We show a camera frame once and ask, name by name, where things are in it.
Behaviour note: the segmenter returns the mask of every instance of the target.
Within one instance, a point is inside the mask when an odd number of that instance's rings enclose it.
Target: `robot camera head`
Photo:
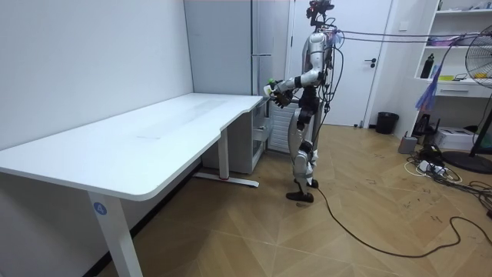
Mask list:
[[[307,18],[315,17],[318,13],[326,15],[326,11],[330,11],[335,6],[331,4],[331,0],[311,0],[309,8],[306,11]]]

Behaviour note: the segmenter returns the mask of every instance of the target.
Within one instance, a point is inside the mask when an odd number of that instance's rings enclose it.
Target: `white door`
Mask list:
[[[391,2],[392,0],[333,0],[331,3],[335,8],[327,11],[327,18],[336,18],[334,25],[342,31],[384,33]],[[291,2],[291,5],[294,5],[294,27],[288,77],[302,73],[302,48],[308,36],[314,31],[314,27],[310,26],[310,19],[306,18],[309,0],[296,0]],[[361,37],[352,34],[346,36]],[[345,40],[341,47],[345,57],[344,72],[324,124],[353,126],[360,125],[361,121],[364,121],[380,50],[380,42]],[[373,58],[376,59],[376,66],[372,68]],[[334,83],[336,83],[341,70],[341,55],[338,53],[335,54],[334,70]]]

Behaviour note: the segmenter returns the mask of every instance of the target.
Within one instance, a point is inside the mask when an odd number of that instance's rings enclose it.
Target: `humanoid robot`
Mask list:
[[[320,86],[328,87],[326,83],[328,70],[331,69],[332,35],[330,25],[326,25],[326,11],[334,6],[331,0],[314,0],[309,2],[306,16],[311,18],[314,32],[307,38],[302,52],[302,75],[284,81],[270,82],[271,95],[274,102],[281,108],[291,104],[294,93],[303,88],[303,94],[291,118],[288,129],[288,146],[293,165],[294,182],[299,186],[299,192],[289,192],[286,197],[299,202],[313,202],[314,197],[308,188],[316,189],[318,183],[313,179],[313,169],[316,166],[317,131],[321,125],[321,109],[323,103],[318,97]],[[323,21],[317,21],[321,15]],[[308,126],[314,116],[313,142],[306,139]]]

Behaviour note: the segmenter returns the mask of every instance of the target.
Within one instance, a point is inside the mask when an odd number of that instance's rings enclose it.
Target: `white desk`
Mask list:
[[[156,196],[217,140],[228,178],[227,127],[261,99],[183,95],[0,151],[0,172],[88,191],[118,274],[140,277],[119,199]]]

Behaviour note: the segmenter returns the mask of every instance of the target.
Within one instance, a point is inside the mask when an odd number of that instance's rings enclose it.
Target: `black stand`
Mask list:
[[[491,122],[492,110],[490,111],[490,114],[484,123],[484,127],[480,131],[477,141],[475,142],[474,147],[471,149],[470,154],[456,151],[443,152],[443,160],[450,165],[454,165],[460,169],[464,169],[470,172],[492,174],[492,161],[484,157],[477,156],[477,153],[490,152],[490,150],[481,151],[480,145],[482,144],[482,141],[487,134]]]

